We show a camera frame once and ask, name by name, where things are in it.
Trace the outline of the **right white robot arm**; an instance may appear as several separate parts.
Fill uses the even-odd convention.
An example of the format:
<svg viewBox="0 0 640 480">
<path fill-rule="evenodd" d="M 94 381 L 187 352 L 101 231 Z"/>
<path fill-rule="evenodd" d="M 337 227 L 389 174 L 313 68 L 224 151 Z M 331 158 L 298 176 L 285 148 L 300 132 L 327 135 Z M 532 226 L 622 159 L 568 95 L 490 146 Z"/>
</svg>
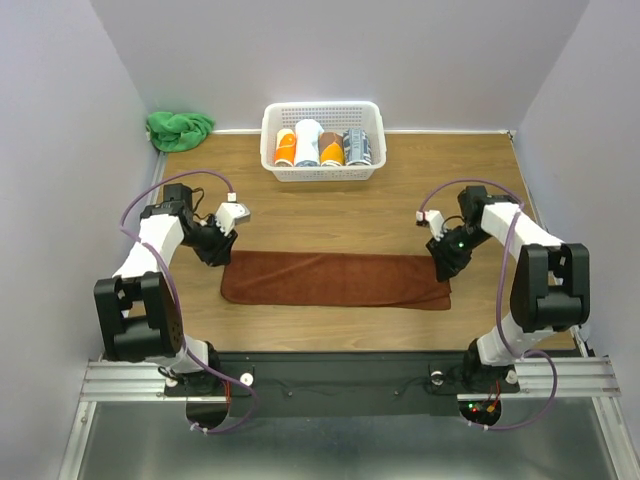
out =
<svg viewBox="0 0 640 480">
<path fill-rule="evenodd" d="M 426 248 L 440 282 L 457 276 L 473 250 L 491 238 L 502 245 L 504 261 L 516 262 L 510 297 L 503 297 L 502 287 L 496 293 L 496 305 L 509 311 L 496 313 L 493 329 L 472 341 L 460 366 L 463 384 L 482 390 L 541 340 L 586 322 L 590 257 L 586 246 L 566 243 L 536 224 L 511 190 L 490 193 L 490 182 L 480 179 L 463 183 L 457 196 L 460 225 L 449 228 L 442 213 L 425 204 L 416 212 L 416 223 L 431 232 Z"/>
</svg>

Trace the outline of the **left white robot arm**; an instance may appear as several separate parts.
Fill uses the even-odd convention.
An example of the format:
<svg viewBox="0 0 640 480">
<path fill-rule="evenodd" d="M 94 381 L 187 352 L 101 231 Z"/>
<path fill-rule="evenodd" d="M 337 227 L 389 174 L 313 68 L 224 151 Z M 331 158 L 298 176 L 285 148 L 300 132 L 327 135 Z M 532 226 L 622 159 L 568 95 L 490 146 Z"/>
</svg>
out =
<svg viewBox="0 0 640 480">
<path fill-rule="evenodd" d="M 209 267 L 229 265 L 236 228 L 250 211 L 230 193 L 215 213 L 201 218 L 194 193 L 182 183 L 164 186 L 161 202 L 142 211 L 123 265 L 98 280 L 93 294 L 107 360 L 152 363 L 168 387 L 210 395 L 222 384 L 217 352 L 185 334 L 165 272 L 181 246 Z"/>
</svg>

